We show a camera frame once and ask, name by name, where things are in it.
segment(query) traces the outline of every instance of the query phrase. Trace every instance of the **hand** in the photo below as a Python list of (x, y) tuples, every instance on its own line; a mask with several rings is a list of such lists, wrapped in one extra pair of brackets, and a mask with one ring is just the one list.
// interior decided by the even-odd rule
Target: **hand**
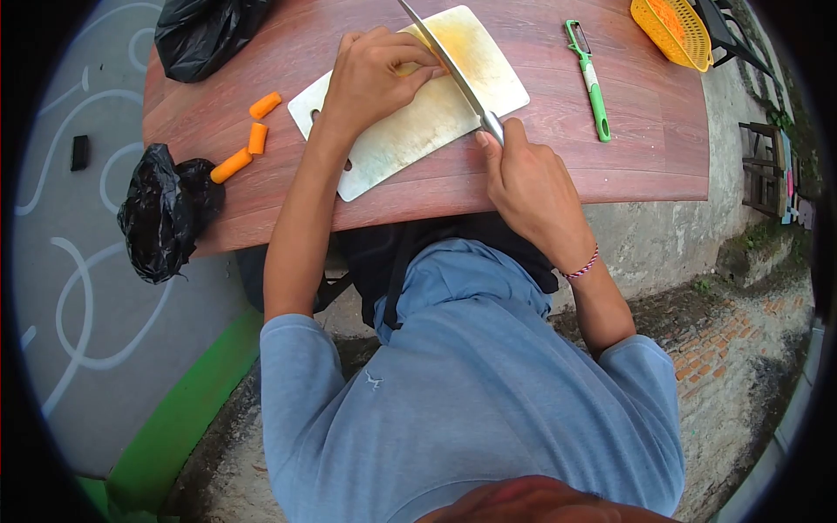
[(596, 249), (573, 180), (549, 146), (526, 138), (523, 123), (504, 124), (506, 148), (477, 131), (485, 152), (488, 197), (509, 227), (538, 247), (564, 274), (581, 269)]
[[(396, 68), (415, 62), (413, 73)], [(369, 126), (413, 101), (419, 88), (444, 71), (430, 49), (409, 33), (381, 26), (343, 35), (321, 118), (354, 140)]]

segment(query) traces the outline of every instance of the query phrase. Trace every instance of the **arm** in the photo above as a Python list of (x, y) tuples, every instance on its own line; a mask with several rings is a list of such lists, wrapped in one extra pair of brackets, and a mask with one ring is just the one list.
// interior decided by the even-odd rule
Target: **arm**
[[(505, 123), (506, 148), (477, 132), (485, 151), (488, 196), (515, 232), (526, 238), (564, 274), (586, 265), (596, 249), (573, 180), (548, 146), (532, 144), (517, 118)], [(570, 279), (578, 328), (594, 359), (636, 334), (628, 304), (599, 258), (584, 275)]]
[[(419, 67), (399, 76), (400, 64)], [(375, 122), (413, 101), (442, 69), (417, 38), (384, 27), (343, 36), (322, 112), (311, 128), (264, 262), (264, 321), (312, 315), (331, 231), (337, 183), (352, 145)]]

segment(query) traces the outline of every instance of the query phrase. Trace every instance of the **t-shirt sleeve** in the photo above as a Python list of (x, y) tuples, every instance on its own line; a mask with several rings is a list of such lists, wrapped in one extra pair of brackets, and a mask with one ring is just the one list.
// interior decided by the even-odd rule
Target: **t-shirt sleeve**
[(675, 485), (670, 513), (683, 491), (686, 463), (680, 446), (680, 415), (674, 364), (648, 336), (634, 335), (610, 347), (598, 364), (634, 405), (656, 440), (660, 464)]
[(308, 316), (268, 321), (260, 350), (264, 457), (273, 484), (293, 475), (302, 441), (346, 381), (334, 342)]

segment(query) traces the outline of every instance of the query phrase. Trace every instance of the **striped bracelet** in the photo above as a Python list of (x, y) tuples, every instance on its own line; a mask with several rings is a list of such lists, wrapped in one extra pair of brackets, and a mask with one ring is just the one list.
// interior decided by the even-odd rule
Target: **striped bracelet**
[(582, 274), (584, 274), (584, 273), (586, 273), (587, 271), (589, 271), (589, 270), (590, 270), (590, 268), (591, 268), (591, 267), (593, 267), (593, 264), (595, 264), (595, 263), (596, 263), (596, 259), (598, 259), (598, 244), (596, 244), (596, 252), (594, 252), (594, 253), (593, 253), (593, 257), (590, 259), (590, 261), (589, 261), (589, 263), (588, 263), (588, 264), (584, 265), (584, 266), (581, 268), (581, 270), (577, 270), (576, 272), (574, 272), (574, 273), (572, 273), (572, 274), (564, 274), (564, 273), (561, 273), (561, 276), (563, 276), (563, 277), (564, 277), (564, 278), (566, 278), (566, 279), (573, 279), (573, 278), (577, 278), (578, 276), (581, 276)]

